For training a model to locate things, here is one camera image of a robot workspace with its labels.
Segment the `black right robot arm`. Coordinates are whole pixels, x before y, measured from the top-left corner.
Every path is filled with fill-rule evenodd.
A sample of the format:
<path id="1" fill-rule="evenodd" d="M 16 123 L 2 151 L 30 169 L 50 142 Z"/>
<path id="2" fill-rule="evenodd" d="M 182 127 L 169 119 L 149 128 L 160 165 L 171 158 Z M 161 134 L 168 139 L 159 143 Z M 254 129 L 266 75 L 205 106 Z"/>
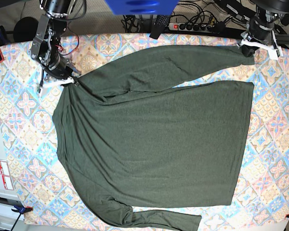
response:
<path id="1" fill-rule="evenodd" d="M 31 58 L 41 66 L 41 80 L 38 92 L 44 88 L 67 85 L 76 82 L 69 53 L 63 54 L 61 35 L 68 29 L 69 15 L 76 5 L 75 0 L 41 0 L 44 10 L 32 41 Z"/>

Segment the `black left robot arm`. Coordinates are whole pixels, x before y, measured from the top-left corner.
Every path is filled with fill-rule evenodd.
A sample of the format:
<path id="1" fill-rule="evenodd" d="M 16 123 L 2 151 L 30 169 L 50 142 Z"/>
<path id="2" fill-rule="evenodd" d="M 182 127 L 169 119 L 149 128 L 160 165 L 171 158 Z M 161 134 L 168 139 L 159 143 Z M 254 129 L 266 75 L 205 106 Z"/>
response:
<path id="1" fill-rule="evenodd" d="M 281 45 L 289 45 L 289 35 L 276 35 L 275 21 L 289 22 L 289 0 L 254 0 L 256 14 L 247 24 L 237 44 L 244 56 L 251 57 L 257 49 L 266 50 L 271 60 L 283 56 Z"/>

